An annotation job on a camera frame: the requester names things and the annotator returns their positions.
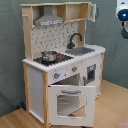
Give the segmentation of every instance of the gray wall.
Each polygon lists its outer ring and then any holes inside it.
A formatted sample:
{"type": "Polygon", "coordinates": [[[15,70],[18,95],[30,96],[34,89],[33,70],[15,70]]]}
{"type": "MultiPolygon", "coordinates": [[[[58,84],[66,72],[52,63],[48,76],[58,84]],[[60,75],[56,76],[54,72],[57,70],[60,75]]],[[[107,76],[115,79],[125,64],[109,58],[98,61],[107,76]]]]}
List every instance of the gray wall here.
{"type": "MultiPolygon", "coordinates": [[[[53,0],[0,0],[0,116],[14,111],[20,101],[25,101],[22,65],[25,55],[20,4],[43,2],[53,0]]],[[[91,2],[99,6],[100,17],[96,23],[87,22],[86,43],[107,49],[103,78],[128,88],[128,41],[121,37],[119,23],[115,18],[116,0],[91,2]]]]}

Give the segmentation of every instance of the toy kitchen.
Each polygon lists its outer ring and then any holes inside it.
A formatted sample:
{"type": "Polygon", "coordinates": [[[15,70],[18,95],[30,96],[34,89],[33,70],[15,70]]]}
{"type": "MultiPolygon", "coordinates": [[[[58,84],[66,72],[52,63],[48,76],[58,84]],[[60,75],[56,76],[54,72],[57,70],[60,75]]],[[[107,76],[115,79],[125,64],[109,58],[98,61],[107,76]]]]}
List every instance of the toy kitchen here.
{"type": "Polygon", "coordinates": [[[93,127],[105,48],[85,44],[90,2],[22,4],[26,109],[45,128],[93,127]]]}

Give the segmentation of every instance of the wooden floor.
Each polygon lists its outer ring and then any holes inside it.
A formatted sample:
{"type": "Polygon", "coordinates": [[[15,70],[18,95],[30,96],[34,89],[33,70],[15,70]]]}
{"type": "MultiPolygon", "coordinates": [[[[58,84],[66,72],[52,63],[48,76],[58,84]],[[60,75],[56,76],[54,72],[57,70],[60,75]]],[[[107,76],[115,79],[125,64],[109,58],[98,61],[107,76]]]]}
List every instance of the wooden floor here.
{"type": "MultiPolygon", "coordinates": [[[[103,80],[102,97],[96,100],[94,128],[116,128],[127,118],[128,89],[103,80]]],[[[0,128],[44,128],[44,126],[32,115],[19,109],[1,117],[0,128]]],[[[51,126],[50,128],[80,127],[51,126]]]]}

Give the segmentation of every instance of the oven handle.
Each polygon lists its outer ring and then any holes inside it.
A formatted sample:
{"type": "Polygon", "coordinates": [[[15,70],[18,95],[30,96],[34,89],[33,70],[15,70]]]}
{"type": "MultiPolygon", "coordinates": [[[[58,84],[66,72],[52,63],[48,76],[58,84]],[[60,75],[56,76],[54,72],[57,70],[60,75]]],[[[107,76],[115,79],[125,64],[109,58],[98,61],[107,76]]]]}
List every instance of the oven handle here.
{"type": "Polygon", "coordinates": [[[67,94],[78,94],[81,93],[80,90],[76,90],[76,91],[66,91],[66,90],[62,90],[62,93],[67,93],[67,94]]]}

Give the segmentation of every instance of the faucet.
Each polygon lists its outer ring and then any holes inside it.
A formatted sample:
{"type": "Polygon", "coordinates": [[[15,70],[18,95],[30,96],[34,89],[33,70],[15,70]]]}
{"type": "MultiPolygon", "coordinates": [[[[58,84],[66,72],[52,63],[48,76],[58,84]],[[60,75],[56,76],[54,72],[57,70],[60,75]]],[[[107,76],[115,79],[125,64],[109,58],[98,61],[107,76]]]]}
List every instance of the faucet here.
{"type": "Polygon", "coordinates": [[[71,36],[71,38],[70,38],[70,43],[69,43],[68,46],[67,46],[68,49],[72,49],[73,47],[75,47],[75,44],[73,44],[73,42],[72,42],[72,39],[73,39],[73,37],[74,37],[75,35],[80,36],[80,41],[82,41],[82,35],[81,35],[80,33],[74,33],[74,34],[71,36]]]}

